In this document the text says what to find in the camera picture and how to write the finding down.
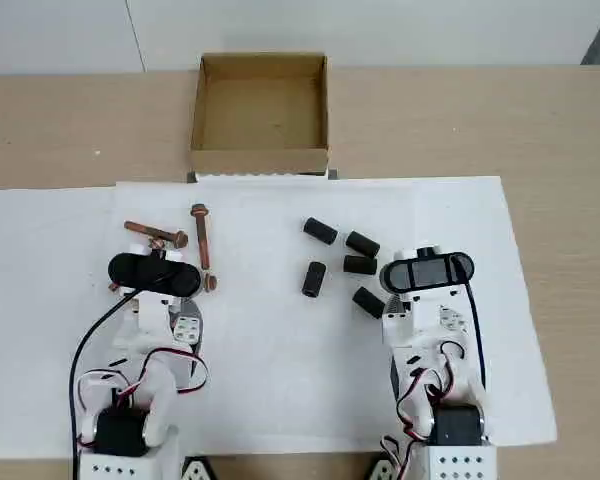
white paper sheet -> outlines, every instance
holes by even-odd
[[[211,382],[182,397],[175,412],[186,452],[369,450],[381,434],[395,430],[389,352],[381,344],[380,324],[350,300],[359,285],[382,292],[375,279],[341,272],[345,234],[352,229],[379,241],[379,263],[423,239],[474,258],[472,284],[489,393],[496,400],[492,439],[500,445],[555,439],[544,367],[497,178],[121,184],[110,218],[109,199],[106,189],[0,192],[0,339],[9,339],[0,341],[0,457],[68,455],[69,359],[79,336],[114,301],[106,291],[109,258],[138,241],[122,222],[187,230],[191,247],[185,255],[197,263],[188,214],[195,202],[211,209],[219,287],[198,297]],[[40,206],[47,213],[38,215]],[[77,219],[75,211],[81,212]],[[302,234],[310,215],[338,228],[334,245]],[[28,222],[27,231],[38,233],[3,241],[9,222],[16,220],[24,222],[20,230]],[[58,246],[51,238],[63,229],[69,233]],[[51,242],[52,260],[32,241]],[[317,299],[299,294],[310,259],[330,270]],[[23,279],[21,289],[5,286],[14,271]],[[511,338],[517,340],[515,349],[509,348]],[[85,368],[106,344],[105,333],[86,353]]]

copper bolt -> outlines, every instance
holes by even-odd
[[[200,249],[200,265],[203,270],[209,270],[209,268],[211,268],[211,262],[209,261],[209,243],[207,241],[207,224],[204,219],[208,213],[209,210],[202,203],[196,203],[191,207],[191,216],[196,219],[198,248]]]
[[[205,273],[204,280],[203,280],[204,291],[207,293],[213,292],[217,287],[218,287],[218,279],[216,278],[216,276],[212,275],[209,272]]]
[[[176,248],[186,247],[189,243],[189,237],[182,230],[178,230],[176,233],[170,233],[165,232],[164,230],[147,227],[146,225],[129,221],[124,222],[124,228],[131,230],[132,232],[149,235],[150,237],[161,238],[162,240],[173,243],[173,246]]]

white wall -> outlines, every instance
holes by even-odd
[[[339,65],[578,64],[600,0],[128,0],[149,70],[205,51]],[[0,0],[0,73],[141,71],[125,0]]]
[[[124,0],[0,0],[0,73],[141,70]]]

cardboard box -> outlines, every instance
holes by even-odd
[[[324,55],[203,55],[191,135],[195,173],[324,173],[328,145]]]

wooden table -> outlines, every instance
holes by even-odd
[[[0,188],[183,181],[195,73],[0,77]],[[503,479],[600,479],[600,68],[334,69],[341,177],[501,175],[558,418]],[[368,455],[214,458],[220,478],[357,479]],[[67,478],[0,461],[0,479]]]

